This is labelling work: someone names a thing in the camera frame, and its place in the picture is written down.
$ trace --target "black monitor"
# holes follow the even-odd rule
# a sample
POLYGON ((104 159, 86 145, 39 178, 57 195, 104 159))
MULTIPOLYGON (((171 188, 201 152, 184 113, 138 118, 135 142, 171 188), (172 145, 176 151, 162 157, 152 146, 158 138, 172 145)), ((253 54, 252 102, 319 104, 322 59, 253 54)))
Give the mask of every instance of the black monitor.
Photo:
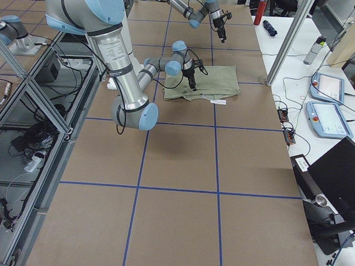
POLYGON ((344 220, 355 220, 355 142, 343 138, 308 171, 344 220))

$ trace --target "black chair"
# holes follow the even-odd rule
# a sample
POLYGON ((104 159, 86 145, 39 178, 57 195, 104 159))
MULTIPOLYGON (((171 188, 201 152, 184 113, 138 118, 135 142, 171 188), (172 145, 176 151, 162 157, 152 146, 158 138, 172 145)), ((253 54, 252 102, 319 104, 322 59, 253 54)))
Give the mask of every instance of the black chair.
POLYGON ((275 0, 275 4, 283 9, 281 12, 282 17, 288 17, 290 12, 297 11, 297 0, 275 0))

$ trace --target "red bottle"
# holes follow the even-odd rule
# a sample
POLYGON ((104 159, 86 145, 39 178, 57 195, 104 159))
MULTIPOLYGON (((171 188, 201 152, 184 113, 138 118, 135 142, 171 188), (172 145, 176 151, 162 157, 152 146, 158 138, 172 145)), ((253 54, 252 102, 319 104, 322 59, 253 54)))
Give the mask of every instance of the red bottle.
POLYGON ((259 25, 261 21, 262 15, 264 15, 264 11, 266 8, 267 1, 260 0, 259 6, 257 7, 256 16, 254 19, 254 25, 259 25))

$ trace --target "white label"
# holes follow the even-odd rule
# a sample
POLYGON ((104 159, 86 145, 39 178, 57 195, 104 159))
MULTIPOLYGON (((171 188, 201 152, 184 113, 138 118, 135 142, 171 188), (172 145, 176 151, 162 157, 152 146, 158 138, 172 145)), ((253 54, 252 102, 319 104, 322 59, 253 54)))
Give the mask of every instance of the white label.
POLYGON ((98 44, 98 46, 106 63, 113 63, 125 57, 125 52, 120 40, 107 44, 98 44))
POLYGON ((296 158, 296 163, 298 164, 298 166, 300 167, 302 172, 308 171, 308 163, 306 162, 306 160, 303 157, 296 158))
POLYGON ((210 100, 212 104, 221 104, 221 105, 226 105, 227 101, 226 100, 210 100))

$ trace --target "power cord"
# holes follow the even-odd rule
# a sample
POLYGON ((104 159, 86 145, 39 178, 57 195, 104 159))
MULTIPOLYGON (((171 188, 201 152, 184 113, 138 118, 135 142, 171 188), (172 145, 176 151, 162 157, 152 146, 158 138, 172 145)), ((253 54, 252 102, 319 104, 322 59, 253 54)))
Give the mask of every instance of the power cord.
POLYGON ((331 266, 334 266, 335 265, 335 262, 337 261, 339 255, 340 255, 340 252, 343 250, 344 246, 346 245, 346 243, 351 239, 351 238, 354 238, 355 237, 355 232, 352 233, 350 236, 347 237, 347 239, 345 239, 345 241, 343 242, 343 244, 340 246, 340 249, 337 253, 337 255, 335 256, 334 260, 333 260, 333 263, 331 266))

